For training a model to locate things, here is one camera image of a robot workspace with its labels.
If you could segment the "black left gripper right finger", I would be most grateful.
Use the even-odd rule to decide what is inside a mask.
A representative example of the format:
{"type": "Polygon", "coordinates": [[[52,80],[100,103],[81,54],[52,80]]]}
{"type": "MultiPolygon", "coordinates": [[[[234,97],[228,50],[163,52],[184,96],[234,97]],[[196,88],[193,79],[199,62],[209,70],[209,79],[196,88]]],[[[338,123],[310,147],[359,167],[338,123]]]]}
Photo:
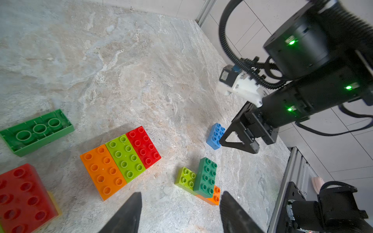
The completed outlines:
{"type": "Polygon", "coordinates": [[[263,233],[234,199],[221,199],[220,216],[224,233],[263,233]]]}

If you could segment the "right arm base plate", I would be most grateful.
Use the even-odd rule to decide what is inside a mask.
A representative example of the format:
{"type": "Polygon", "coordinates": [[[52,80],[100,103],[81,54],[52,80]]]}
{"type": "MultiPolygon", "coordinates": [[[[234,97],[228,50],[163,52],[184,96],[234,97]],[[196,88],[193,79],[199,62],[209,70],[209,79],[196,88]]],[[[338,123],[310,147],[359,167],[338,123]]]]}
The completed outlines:
{"type": "Polygon", "coordinates": [[[294,182],[280,196],[270,233],[371,233],[366,211],[354,198],[357,188],[337,181],[322,185],[317,200],[307,201],[294,182]]]}

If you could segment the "long orange lego brick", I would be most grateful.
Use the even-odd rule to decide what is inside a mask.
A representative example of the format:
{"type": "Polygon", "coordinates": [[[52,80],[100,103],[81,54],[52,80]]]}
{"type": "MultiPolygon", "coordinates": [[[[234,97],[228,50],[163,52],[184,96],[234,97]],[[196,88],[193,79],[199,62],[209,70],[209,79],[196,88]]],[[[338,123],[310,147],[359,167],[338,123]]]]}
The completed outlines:
{"type": "Polygon", "coordinates": [[[106,145],[90,150],[80,158],[103,201],[127,185],[106,145]]]}

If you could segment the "blue lego brick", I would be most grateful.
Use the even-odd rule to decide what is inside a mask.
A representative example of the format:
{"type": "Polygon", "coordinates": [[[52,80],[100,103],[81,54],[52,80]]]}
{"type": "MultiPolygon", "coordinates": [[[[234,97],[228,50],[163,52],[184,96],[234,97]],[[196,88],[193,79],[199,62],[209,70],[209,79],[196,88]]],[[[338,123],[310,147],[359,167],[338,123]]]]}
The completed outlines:
{"type": "Polygon", "coordinates": [[[217,150],[221,147],[220,139],[225,133],[225,128],[219,124],[215,123],[211,131],[209,133],[209,136],[207,138],[207,144],[214,150],[217,150]]]}

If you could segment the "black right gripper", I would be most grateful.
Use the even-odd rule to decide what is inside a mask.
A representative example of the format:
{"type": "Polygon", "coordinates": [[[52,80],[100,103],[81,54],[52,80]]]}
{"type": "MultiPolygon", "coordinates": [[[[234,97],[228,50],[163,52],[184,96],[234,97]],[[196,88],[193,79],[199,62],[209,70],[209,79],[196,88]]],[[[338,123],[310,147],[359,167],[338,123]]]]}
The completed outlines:
{"type": "Polygon", "coordinates": [[[259,108],[246,102],[219,143],[223,147],[257,154],[257,138],[262,138],[268,145],[274,144],[279,128],[289,123],[320,136],[333,136],[307,127],[303,122],[311,115],[335,106],[354,118],[372,118],[344,107],[344,103],[357,100],[363,100],[367,106],[373,105],[373,76],[367,68],[344,66],[320,70],[273,92],[263,99],[259,108]],[[233,132],[240,142],[226,141],[233,132]]]}

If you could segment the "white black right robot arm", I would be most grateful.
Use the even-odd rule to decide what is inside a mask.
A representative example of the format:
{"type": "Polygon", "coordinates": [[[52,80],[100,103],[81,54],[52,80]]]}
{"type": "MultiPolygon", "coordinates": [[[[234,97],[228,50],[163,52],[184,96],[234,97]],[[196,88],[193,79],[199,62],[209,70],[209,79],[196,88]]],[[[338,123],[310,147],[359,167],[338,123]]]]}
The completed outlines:
{"type": "Polygon", "coordinates": [[[226,130],[213,139],[224,147],[256,154],[261,138],[274,144],[280,127],[304,127],[311,115],[347,102],[373,104],[373,28],[345,10],[339,1],[309,1],[264,44],[260,63],[239,58],[226,37],[226,24],[239,1],[230,1],[219,23],[219,39],[232,61],[223,68],[218,90],[246,104],[226,130]]]}

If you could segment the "small orange lego brick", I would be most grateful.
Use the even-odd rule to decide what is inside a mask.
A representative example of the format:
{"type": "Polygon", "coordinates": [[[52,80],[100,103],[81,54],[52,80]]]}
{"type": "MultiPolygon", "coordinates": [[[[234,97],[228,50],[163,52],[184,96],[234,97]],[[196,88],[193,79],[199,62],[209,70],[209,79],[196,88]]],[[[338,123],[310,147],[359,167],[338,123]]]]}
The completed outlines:
{"type": "Polygon", "coordinates": [[[213,197],[212,198],[205,198],[201,195],[196,195],[197,198],[207,202],[208,204],[210,205],[219,205],[220,203],[220,188],[215,186],[214,187],[214,194],[213,194],[213,197]]]}

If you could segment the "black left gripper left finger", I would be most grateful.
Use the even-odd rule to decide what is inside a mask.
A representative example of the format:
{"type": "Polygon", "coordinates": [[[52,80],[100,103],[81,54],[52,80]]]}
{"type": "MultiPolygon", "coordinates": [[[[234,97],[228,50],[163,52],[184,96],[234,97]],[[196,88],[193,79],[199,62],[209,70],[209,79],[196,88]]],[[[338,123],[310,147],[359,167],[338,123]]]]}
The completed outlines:
{"type": "Polygon", "coordinates": [[[133,193],[99,233],[137,233],[142,211],[142,195],[133,193]]]}

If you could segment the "red lego brick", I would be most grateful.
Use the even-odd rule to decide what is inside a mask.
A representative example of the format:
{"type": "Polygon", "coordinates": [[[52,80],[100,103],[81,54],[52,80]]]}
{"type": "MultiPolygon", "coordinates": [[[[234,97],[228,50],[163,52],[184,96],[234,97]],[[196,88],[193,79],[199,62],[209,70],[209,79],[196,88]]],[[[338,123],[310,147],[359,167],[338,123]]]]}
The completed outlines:
{"type": "Polygon", "coordinates": [[[160,153],[142,126],[126,133],[126,136],[146,169],[161,159],[160,153]]]}
{"type": "Polygon", "coordinates": [[[1,228],[32,233],[59,216],[36,169],[25,164],[1,174],[1,228]]]}

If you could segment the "small lime green lego brick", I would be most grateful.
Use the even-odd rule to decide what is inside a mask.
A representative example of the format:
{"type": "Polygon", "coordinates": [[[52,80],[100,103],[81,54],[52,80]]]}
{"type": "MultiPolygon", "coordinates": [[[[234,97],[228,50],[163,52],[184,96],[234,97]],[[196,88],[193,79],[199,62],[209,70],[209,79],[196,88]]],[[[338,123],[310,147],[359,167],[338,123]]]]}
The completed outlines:
{"type": "Polygon", "coordinates": [[[197,193],[193,190],[197,174],[186,167],[179,169],[175,185],[196,196],[197,193]]]}

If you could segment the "yellow lego brick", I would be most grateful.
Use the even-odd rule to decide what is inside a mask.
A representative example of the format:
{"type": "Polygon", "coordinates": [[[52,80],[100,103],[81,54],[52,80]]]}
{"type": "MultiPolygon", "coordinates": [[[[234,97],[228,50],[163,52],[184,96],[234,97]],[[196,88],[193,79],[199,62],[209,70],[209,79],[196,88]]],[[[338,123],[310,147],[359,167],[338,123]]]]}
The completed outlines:
{"type": "Polygon", "coordinates": [[[60,209],[60,207],[59,207],[59,205],[58,205],[58,203],[57,203],[57,201],[56,201],[54,195],[53,195],[50,191],[47,191],[47,192],[48,192],[49,197],[50,197],[50,199],[52,200],[52,202],[53,202],[53,204],[54,204],[54,206],[55,206],[55,208],[56,208],[56,210],[57,210],[57,212],[58,212],[58,217],[62,216],[61,209],[60,209]]]}

